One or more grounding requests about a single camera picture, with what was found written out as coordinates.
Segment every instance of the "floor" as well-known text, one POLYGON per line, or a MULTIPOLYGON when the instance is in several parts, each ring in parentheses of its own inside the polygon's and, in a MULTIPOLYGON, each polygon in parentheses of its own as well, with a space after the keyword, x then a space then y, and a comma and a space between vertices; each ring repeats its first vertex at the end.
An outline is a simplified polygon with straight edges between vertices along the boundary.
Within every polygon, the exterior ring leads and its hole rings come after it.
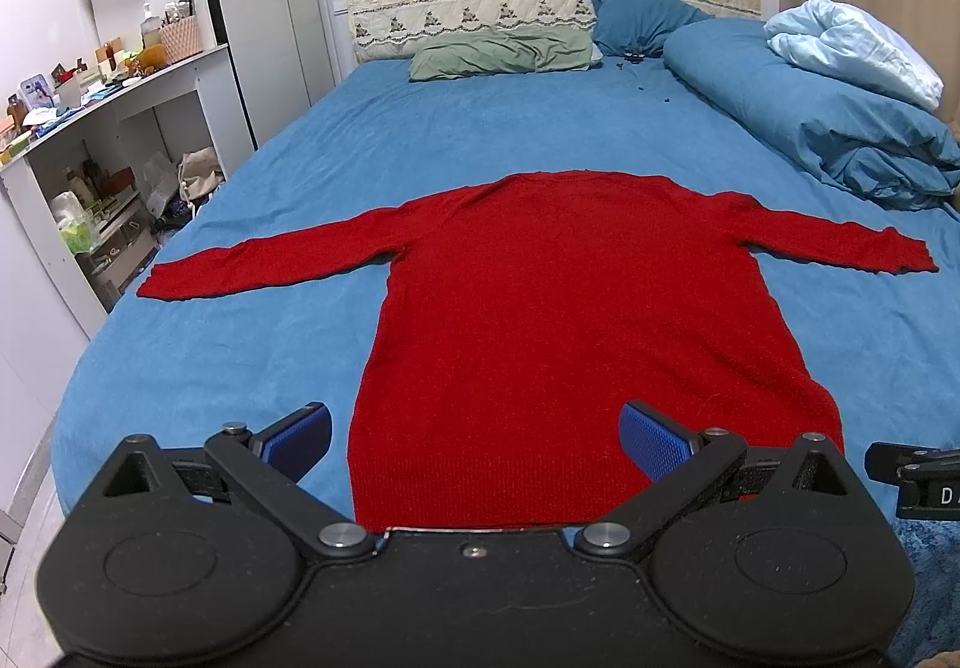
POLYGON ((47 668, 61 656, 40 606, 34 580, 40 558, 64 524, 50 471, 43 479, 0 595, 0 668, 47 668))

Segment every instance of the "sweater sleeve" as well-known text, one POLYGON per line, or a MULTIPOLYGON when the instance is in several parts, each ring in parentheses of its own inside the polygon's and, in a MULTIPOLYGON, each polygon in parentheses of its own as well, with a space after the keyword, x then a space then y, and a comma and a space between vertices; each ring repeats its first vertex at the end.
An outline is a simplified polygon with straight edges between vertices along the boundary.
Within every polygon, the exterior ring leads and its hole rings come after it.
POLYGON ((743 245, 837 267, 870 272, 937 272, 926 243, 848 222, 837 224, 799 212, 770 211, 747 194, 726 191, 709 197, 716 222, 743 245))
POLYGON ((398 208, 372 209, 347 221, 200 251, 179 262, 152 267, 136 294, 185 300, 325 278, 402 251, 482 188, 458 188, 398 208))

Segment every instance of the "blue pillow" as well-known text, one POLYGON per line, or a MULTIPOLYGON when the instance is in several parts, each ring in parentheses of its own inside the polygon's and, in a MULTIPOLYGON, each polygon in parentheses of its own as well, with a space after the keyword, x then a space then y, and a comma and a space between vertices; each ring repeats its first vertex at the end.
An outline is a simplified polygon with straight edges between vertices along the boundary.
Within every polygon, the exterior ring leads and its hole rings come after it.
POLYGON ((767 46, 759 20, 719 17, 680 29, 666 41, 664 65, 827 185, 923 209, 960 184, 960 147, 946 123, 790 65, 767 46))
POLYGON ((710 17, 680 0, 592 1, 597 13, 593 41, 605 56, 659 56, 675 29, 710 17))

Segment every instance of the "blue gripper pad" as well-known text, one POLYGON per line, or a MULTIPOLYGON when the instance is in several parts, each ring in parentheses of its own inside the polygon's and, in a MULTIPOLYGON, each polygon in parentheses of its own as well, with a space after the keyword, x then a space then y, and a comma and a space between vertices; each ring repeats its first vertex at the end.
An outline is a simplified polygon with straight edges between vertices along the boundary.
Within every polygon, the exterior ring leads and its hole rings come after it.
POLYGON ((260 458, 291 481, 299 481, 326 454, 332 432, 330 411, 323 404, 311 404, 258 433, 260 458))
POLYGON ((662 418, 664 423, 630 403, 620 412, 620 447, 651 481, 659 481, 693 456, 690 439, 694 433, 686 433, 684 438, 668 428, 674 422, 662 418))

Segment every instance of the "green pillow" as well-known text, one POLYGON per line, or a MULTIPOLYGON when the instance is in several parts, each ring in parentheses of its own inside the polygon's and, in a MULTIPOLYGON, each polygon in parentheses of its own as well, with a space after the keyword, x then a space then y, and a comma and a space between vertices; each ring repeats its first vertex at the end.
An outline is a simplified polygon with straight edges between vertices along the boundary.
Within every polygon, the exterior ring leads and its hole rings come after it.
POLYGON ((452 80, 497 72, 587 70, 590 33, 569 26, 457 32, 416 51, 410 80, 452 80))

